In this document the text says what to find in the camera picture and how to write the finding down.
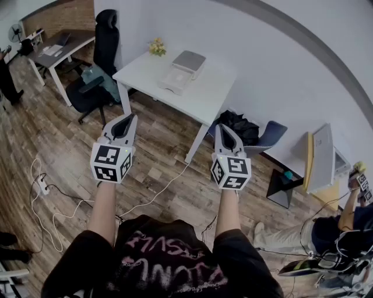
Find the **white cabinet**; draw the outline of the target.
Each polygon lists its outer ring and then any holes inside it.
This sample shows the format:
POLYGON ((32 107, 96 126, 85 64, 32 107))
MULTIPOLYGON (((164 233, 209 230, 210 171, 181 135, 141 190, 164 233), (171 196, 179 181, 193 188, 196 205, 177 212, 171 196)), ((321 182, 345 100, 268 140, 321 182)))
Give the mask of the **white cabinet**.
POLYGON ((312 149, 308 193, 332 186, 352 169, 350 147, 336 126, 326 123, 314 132, 312 149))

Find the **yellow flower bunch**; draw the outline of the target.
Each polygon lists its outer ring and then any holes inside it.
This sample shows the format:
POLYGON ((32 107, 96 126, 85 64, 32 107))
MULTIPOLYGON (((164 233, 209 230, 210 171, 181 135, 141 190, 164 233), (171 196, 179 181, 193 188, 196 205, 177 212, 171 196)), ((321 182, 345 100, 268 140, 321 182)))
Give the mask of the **yellow flower bunch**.
POLYGON ((163 56, 167 52, 166 46, 164 45, 161 38, 155 38, 149 43, 149 53, 155 56, 163 56))

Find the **black bag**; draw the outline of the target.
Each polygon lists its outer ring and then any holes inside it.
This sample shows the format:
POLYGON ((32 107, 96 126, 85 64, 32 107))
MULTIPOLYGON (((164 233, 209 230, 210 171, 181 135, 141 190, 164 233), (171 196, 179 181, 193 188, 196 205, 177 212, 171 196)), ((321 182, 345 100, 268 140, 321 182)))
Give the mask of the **black bag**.
POLYGON ((259 141, 259 126, 249 122, 244 115, 226 110, 221 113, 218 123, 232 129, 242 140, 244 146, 255 146, 259 141))

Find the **black floor stand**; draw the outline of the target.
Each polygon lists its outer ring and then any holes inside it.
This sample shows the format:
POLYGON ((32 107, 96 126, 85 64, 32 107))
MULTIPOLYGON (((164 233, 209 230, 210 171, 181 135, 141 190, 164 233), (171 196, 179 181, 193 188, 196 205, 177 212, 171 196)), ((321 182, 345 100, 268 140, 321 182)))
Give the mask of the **black floor stand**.
POLYGON ((266 198, 289 209, 293 197, 293 189, 302 186, 304 178, 290 180, 284 173, 274 169, 272 171, 266 198))

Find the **white power strip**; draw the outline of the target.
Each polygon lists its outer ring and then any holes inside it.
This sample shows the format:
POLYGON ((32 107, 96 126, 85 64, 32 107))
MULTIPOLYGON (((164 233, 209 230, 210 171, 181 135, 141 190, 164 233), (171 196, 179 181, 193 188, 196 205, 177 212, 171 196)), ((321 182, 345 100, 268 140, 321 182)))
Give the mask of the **white power strip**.
POLYGON ((39 178, 37 178, 37 183, 40 187, 40 190, 43 192, 43 195, 48 195, 50 190, 48 188, 45 178, 40 176, 39 178))

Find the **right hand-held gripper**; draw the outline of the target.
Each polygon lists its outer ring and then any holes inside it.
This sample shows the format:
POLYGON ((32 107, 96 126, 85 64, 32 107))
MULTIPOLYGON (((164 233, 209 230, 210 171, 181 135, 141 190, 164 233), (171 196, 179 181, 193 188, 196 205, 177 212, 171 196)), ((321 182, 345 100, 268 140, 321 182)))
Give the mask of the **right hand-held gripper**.
POLYGON ((211 178, 219 189, 242 190, 252 176, 251 159, 243 151, 243 142, 228 126, 215 126, 211 178), (234 153, 222 154, 226 148, 234 153))

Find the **black office chair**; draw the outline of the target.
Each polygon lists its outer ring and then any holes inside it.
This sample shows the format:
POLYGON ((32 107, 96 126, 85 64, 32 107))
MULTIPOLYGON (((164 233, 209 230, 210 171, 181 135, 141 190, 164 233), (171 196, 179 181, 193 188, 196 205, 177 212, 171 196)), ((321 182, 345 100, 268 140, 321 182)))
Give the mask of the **black office chair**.
MULTIPOLYGON (((93 65, 98 65, 110 77, 115 73, 115 56, 119 43, 119 31, 116 27, 117 11, 106 9, 96 16, 95 45, 93 52, 93 65)), ((98 109, 102 124, 106 124, 103 107, 114 105, 116 102, 105 88, 99 86, 103 82, 100 76, 89 84, 85 84, 81 75, 66 88, 66 94, 72 106, 81 113, 78 123, 94 110, 98 109)))

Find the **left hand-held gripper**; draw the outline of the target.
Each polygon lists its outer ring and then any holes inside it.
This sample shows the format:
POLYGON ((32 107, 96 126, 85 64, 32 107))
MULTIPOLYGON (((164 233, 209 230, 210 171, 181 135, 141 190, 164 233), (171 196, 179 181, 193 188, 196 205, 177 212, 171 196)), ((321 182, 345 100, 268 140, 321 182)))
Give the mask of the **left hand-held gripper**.
POLYGON ((90 166, 95 180, 121 183, 132 166, 138 117, 119 116, 108 122, 93 144, 90 166))

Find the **person's right forearm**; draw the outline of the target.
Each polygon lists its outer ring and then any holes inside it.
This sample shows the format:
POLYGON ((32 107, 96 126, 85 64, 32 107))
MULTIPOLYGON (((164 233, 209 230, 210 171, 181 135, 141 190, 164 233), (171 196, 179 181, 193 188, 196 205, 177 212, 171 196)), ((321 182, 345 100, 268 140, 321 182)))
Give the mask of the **person's right forearm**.
POLYGON ((241 230, 238 202, 236 191, 222 190, 217 214, 215 239, 226 231, 241 230))

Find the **yellow board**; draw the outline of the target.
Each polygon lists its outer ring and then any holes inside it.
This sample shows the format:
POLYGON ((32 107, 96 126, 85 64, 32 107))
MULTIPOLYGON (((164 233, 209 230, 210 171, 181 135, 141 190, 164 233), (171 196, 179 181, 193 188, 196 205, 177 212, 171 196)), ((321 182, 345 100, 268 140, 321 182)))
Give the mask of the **yellow board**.
POLYGON ((308 185, 311 178, 312 163, 314 159, 314 137, 310 132, 305 134, 305 171, 304 171, 304 181, 302 187, 306 193, 308 191, 308 185))

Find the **white metal frame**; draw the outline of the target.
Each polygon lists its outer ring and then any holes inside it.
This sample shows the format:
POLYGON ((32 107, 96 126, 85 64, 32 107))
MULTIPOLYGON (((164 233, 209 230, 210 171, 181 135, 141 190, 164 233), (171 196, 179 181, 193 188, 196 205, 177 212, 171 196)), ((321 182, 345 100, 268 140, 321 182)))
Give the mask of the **white metal frame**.
POLYGON ((31 298, 22 282, 29 273, 28 269, 8 270, 0 261, 0 298, 31 298))

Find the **grey laptop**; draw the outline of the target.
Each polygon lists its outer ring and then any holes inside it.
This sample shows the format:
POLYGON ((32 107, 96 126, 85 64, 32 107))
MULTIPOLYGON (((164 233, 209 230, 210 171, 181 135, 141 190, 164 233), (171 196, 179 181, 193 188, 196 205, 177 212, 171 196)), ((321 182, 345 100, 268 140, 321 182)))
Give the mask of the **grey laptop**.
POLYGON ((58 36, 58 39, 57 39, 56 43, 53 44, 51 47, 57 47, 58 49, 63 48, 66 45, 66 43, 68 42, 70 36, 71 36, 70 32, 61 33, 58 36))

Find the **person's left forearm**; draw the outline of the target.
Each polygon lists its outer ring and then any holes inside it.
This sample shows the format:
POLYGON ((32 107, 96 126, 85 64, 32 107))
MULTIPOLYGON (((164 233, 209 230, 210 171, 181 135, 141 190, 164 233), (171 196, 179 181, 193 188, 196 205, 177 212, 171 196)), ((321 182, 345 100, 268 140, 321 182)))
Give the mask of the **person's left forearm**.
POLYGON ((116 184, 101 182, 95 196, 87 230, 97 233, 109 242, 115 242, 116 184))

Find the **black standing fan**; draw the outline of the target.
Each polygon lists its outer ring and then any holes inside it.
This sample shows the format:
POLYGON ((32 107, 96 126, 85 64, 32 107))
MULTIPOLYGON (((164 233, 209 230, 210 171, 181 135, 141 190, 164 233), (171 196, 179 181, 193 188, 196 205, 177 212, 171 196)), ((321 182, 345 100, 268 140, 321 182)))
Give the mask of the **black standing fan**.
POLYGON ((12 43, 20 44, 22 42, 23 28, 19 23, 11 25, 8 31, 8 38, 9 38, 9 41, 12 43))

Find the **blue chair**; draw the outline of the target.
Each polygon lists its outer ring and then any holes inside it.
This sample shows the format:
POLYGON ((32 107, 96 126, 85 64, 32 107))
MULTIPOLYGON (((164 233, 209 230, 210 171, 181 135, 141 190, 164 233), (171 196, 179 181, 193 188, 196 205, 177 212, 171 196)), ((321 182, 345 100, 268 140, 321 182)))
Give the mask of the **blue chair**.
MULTIPOLYGON (((207 133, 214 138, 215 135, 215 126, 217 125, 217 121, 214 121, 211 127, 207 130, 207 133)), ((266 125, 265 131, 263 135, 260 136, 258 143, 255 146, 244 146, 243 151, 246 153, 247 158, 251 158, 252 156, 262 153, 274 145, 281 139, 281 137, 287 131, 287 127, 275 122, 269 121, 266 125)), ((224 148, 222 154, 229 154, 234 153, 230 150, 224 148)))

